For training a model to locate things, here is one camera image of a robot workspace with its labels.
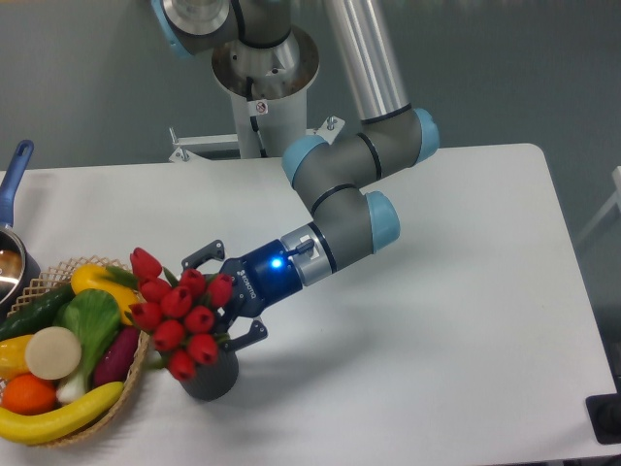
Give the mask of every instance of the blue led light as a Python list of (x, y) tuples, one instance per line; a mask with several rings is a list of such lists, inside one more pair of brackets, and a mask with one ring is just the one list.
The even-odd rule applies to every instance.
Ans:
[(271, 265), (273, 269), (279, 269), (280, 267), (282, 267), (282, 264), (284, 264), (284, 262), (282, 261), (280, 257), (276, 257), (275, 259), (272, 259)]

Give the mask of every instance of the artificial tulip bouquet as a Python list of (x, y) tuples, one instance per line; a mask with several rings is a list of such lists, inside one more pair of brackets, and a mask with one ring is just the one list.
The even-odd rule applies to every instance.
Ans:
[(154, 348), (180, 382), (192, 380), (198, 364), (214, 365), (227, 333), (213, 333), (233, 292), (233, 280), (225, 274), (204, 276), (186, 269), (178, 280), (151, 254), (135, 248), (130, 254), (132, 273), (116, 271), (115, 279), (131, 285), (142, 297), (129, 306), (127, 317), (151, 336)]

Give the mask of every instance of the purple eggplant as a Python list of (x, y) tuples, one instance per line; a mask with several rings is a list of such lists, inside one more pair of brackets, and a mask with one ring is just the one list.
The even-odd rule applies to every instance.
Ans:
[(93, 387), (110, 382), (125, 382), (129, 368), (134, 362), (140, 330), (123, 327), (101, 358), (93, 372)]

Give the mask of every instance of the wicker basket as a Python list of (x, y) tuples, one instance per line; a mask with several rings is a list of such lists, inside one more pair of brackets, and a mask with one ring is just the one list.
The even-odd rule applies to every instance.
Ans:
[[(42, 272), (38, 279), (34, 279), (32, 280), (32, 282), (30, 282), (30, 285), (23, 290), (21, 296), (17, 298), (16, 303), (13, 304), (13, 306), (11, 307), (9, 315), (13, 313), (18, 313), (26, 304), (31, 302), (36, 297), (51, 290), (52, 288), (55, 288), (60, 284), (67, 283), (78, 267), (88, 263), (102, 266), (115, 265), (127, 269), (127, 267), (124, 264), (120, 263), (118, 260), (110, 260), (106, 257), (98, 257), (96, 255), (89, 258), (81, 257), (79, 259), (70, 259), (67, 262), (61, 262), (55, 267), (50, 267), (46, 272)], [(136, 383), (140, 376), (143, 362), (147, 357), (147, 349), (148, 334), (146, 334), (145, 332), (141, 332), (138, 342), (138, 348), (136, 349), (136, 353), (134, 354), (134, 363), (129, 369), (123, 391), (118, 401), (116, 401), (116, 403), (114, 403), (114, 405), (107, 412), (105, 412), (93, 422), (76, 432), (73, 432), (72, 434), (54, 440), (52, 442), (39, 444), (37, 447), (66, 447), (85, 440), (86, 438), (90, 437), (96, 432), (99, 432), (106, 425), (108, 425), (110, 421), (113, 420), (114, 416), (118, 413), (118, 411), (123, 407), (123, 405), (125, 405), (125, 403), (129, 399), (132, 390), (136, 387)], [(2, 392), (4, 391), (5, 386), (6, 382), (0, 379), (0, 399), (2, 398)]]

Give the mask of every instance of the tulip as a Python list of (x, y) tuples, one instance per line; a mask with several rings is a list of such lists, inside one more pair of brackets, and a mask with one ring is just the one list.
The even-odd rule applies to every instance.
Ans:
[(192, 307), (192, 295), (186, 286), (177, 286), (171, 289), (160, 301), (164, 316), (181, 318)]
[(196, 306), (185, 316), (183, 326), (190, 333), (207, 333), (212, 329), (214, 321), (212, 311), (205, 306)]
[(177, 349), (168, 361), (168, 370), (180, 382), (189, 381), (196, 376), (194, 361), (183, 349)]
[(215, 364), (218, 346), (213, 336), (207, 333), (194, 335), (187, 345), (187, 353), (199, 364)]
[(207, 287), (205, 277), (196, 269), (184, 270), (181, 274), (179, 285), (189, 288), (192, 299), (198, 298), (205, 292), (205, 288)]
[(142, 248), (135, 248), (129, 254), (129, 261), (132, 263), (132, 272), (139, 279), (159, 277), (162, 273), (162, 264)]
[(210, 301), (212, 308), (221, 308), (233, 295), (233, 279), (226, 274), (217, 274), (207, 286), (207, 292), (212, 297)]
[(131, 304), (129, 309), (136, 326), (147, 333), (155, 330), (162, 321), (162, 310), (157, 303)]
[(138, 289), (149, 303), (159, 303), (171, 290), (171, 286), (165, 280), (148, 278), (140, 280)]
[(153, 332), (153, 346), (158, 351), (176, 350), (185, 337), (185, 329), (178, 320), (164, 320)]

